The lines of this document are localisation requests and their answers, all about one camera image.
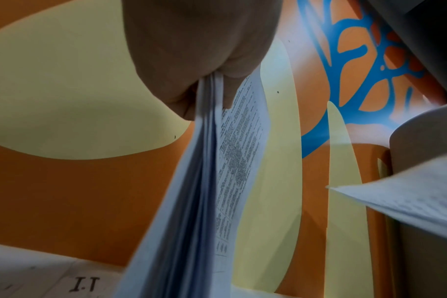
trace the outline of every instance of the stack of paper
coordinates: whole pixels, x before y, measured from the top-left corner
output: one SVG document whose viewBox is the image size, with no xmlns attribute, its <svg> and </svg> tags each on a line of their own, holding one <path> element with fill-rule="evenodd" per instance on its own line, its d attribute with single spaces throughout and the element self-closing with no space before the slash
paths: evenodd
<svg viewBox="0 0 447 298">
<path fill-rule="evenodd" d="M 331 189 L 396 220 L 447 238 L 447 156 L 377 182 Z"/>
<path fill-rule="evenodd" d="M 223 77 L 199 81 L 193 138 L 117 298 L 230 297 L 236 229 L 269 133 L 259 69 L 222 109 Z"/>
</svg>

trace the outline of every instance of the book page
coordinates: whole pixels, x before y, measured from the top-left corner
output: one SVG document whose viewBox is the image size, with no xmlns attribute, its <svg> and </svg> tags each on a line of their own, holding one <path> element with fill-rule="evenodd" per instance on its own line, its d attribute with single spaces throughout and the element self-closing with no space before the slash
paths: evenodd
<svg viewBox="0 0 447 298">
<path fill-rule="evenodd" d="M 396 220 L 447 238 L 447 156 L 376 182 L 331 189 Z"/>
<path fill-rule="evenodd" d="M 224 110 L 218 144 L 216 235 L 211 297 L 230 297 L 236 232 L 256 178 L 270 129 L 259 68 Z"/>
</svg>

